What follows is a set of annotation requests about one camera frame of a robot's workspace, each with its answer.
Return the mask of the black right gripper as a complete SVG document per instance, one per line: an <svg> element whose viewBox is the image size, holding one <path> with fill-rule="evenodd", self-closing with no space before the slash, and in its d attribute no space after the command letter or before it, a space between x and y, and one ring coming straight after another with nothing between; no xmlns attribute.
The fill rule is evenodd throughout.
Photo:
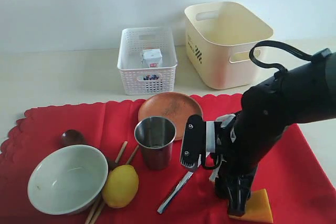
<svg viewBox="0 0 336 224"><path fill-rule="evenodd" d="M245 214L257 168L256 166L248 173L237 175L230 174L225 164L221 164L214 188L218 198L228 200L227 213L229 215Z"/></svg>

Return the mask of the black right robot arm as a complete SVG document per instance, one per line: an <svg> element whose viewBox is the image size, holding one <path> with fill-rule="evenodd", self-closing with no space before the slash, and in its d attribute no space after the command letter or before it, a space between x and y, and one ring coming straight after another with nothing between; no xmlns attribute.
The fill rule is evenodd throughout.
<svg viewBox="0 0 336 224"><path fill-rule="evenodd" d="M250 60L274 75L249 88L241 97L241 110L227 116L228 124L216 128L216 154L221 161L215 193L228 200L228 214L242 216L260 160L295 123L335 118L335 53L323 49L313 55L289 44L265 40L257 47L273 47L305 61L288 70L279 63Z"/></svg>

